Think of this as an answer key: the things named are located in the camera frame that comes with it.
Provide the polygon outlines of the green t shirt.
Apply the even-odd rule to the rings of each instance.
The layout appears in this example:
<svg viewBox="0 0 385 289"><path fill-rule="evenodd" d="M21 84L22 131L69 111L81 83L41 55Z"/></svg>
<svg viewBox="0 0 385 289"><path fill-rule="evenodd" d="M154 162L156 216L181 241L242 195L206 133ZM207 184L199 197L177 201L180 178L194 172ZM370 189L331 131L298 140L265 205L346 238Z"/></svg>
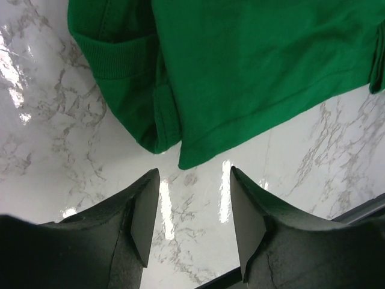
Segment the green t shirt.
<svg viewBox="0 0 385 289"><path fill-rule="evenodd" d="M70 1L67 23L113 115L184 170L384 89L383 1Z"/></svg>

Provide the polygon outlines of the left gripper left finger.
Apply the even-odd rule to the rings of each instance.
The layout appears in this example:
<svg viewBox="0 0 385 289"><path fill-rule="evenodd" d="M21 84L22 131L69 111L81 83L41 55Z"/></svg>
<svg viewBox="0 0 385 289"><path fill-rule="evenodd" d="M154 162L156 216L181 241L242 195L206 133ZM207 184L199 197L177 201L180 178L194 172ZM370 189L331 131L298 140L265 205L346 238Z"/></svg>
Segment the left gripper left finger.
<svg viewBox="0 0 385 289"><path fill-rule="evenodd" d="M159 198L159 171L63 219L44 223L49 246L43 288L139 288L148 266Z"/></svg>

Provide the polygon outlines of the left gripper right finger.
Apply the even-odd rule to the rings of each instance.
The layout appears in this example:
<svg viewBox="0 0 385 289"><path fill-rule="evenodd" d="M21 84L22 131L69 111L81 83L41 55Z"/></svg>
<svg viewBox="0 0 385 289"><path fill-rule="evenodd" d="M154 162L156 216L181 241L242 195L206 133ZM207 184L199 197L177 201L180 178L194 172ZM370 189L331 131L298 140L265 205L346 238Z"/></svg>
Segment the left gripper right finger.
<svg viewBox="0 0 385 289"><path fill-rule="evenodd" d="M354 288L348 227L302 211L236 167L230 194L241 277L248 288Z"/></svg>

